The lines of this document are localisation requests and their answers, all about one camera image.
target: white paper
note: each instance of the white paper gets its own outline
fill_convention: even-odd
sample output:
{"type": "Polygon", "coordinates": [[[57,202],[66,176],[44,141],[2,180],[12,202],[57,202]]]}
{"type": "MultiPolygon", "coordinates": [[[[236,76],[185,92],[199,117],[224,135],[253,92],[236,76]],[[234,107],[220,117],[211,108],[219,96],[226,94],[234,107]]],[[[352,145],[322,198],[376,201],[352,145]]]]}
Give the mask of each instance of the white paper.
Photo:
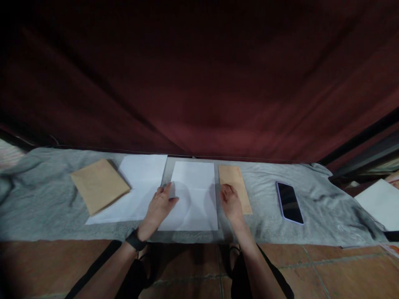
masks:
{"type": "Polygon", "coordinates": [[[355,199],[387,231],[399,230],[399,190],[390,183],[381,179],[355,199]]]}
{"type": "Polygon", "coordinates": [[[112,205],[89,217],[86,224],[144,219],[148,205],[161,185],[167,155],[127,155],[118,169],[132,188],[112,205]]]}
{"type": "Polygon", "coordinates": [[[172,181],[179,201],[158,230],[217,230],[214,164],[176,162],[172,181]]]}

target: black phone screen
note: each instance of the black phone screen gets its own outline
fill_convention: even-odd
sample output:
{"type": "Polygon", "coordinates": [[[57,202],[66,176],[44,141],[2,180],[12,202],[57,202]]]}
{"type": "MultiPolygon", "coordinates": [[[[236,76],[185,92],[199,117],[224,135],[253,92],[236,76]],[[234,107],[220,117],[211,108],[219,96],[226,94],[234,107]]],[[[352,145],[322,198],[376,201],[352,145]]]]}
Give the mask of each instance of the black phone screen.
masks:
{"type": "Polygon", "coordinates": [[[289,185],[277,183],[280,194],[281,207],[285,218],[303,224],[302,214],[295,196],[294,188],[289,185]]]}

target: purple phone case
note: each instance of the purple phone case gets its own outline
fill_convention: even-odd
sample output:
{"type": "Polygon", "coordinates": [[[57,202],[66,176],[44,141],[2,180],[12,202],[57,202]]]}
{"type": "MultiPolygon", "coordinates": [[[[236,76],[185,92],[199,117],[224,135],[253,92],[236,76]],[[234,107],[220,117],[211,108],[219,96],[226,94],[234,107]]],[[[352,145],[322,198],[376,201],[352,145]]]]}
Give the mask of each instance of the purple phone case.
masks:
{"type": "Polygon", "coordinates": [[[298,203],[299,212],[300,212],[300,215],[302,216],[303,223],[299,223],[299,222],[296,222],[296,221],[294,221],[294,220],[291,220],[291,219],[288,219],[288,218],[285,218],[285,217],[284,217],[284,213],[283,213],[283,204],[281,203],[281,196],[280,196],[280,190],[278,189],[278,184],[283,184],[283,185],[287,185],[287,186],[290,186],[290,187],[292,187],[292,186],[291,186],[291,185],[288,185],[288,184],[285,184],[285,183],[276,182],[277,196],[278,196],[278,201],[279,201],[279,203],[280,203],[280,210],[281,210],[281,215],[282,215],[282,217],[283,217],[285,220],[294,222],[294,223],[296,223],[296,224],[304,225],[304,224],[305,224],[305,219],[303,219],[302,212],[300,211],[300,205],[299,205],[298,197],[296,197],[294,187],[292,187],[292,189],[294,190],[296,202],[298,203]]]}

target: watch strap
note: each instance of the watch strap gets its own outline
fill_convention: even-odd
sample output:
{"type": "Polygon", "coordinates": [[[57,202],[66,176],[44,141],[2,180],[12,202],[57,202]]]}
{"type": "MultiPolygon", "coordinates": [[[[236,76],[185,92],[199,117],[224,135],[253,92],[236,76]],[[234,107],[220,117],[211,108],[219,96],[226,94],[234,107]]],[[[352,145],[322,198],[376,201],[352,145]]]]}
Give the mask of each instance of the watch strap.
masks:
{"type": "Polygon", "coordinates": [[[132,233],[126,238],[126,242],[132,245],[134,249],[137,251],[142,251],[144,247],[147,245],[147,241],[140,241],[137,238],[137,230],[135,229],[132,233]]]}

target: foot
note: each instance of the foot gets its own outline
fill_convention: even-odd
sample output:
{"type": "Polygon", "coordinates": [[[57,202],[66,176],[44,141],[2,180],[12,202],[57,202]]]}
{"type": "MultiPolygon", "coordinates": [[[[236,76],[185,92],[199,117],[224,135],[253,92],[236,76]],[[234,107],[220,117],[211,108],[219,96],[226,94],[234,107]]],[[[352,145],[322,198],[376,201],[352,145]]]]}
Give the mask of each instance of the foot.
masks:
{"type": "Polygon", "coordinates": [[[230,253],[230,268],[234,269],[234,265],[240,255],[240,245],[239,244],[230,244],[229,245],[229,253],[230,253]]]}
{"type": "Polygon", "coordinates": [[[142,251],[138,253],[138,259],[143,263],[145,274],[147,275],[147,279],[150,278],[151,275],[151,261],[150,261],[150,245],[144,247],[142,251]]]}
{"type": "Polygon", "coordinates": [[[149,288],[157,278],[157,273],[161,257],[160,243],[147,243],[147,246],[139,252],[139,260],[143,263],[144,271],[147,275],[147,283],[144,288],[149,288]]]}
{"type": "Polygon", "coordinates": [[[233,278],[233,267],[236,264],[237,258],[240,254],[239,247],[234,246],[235,244],[227,245],[219,245],[219,250],[222,255],[222,262],[224,266],[224,270],[226,274],[233,278]]]}

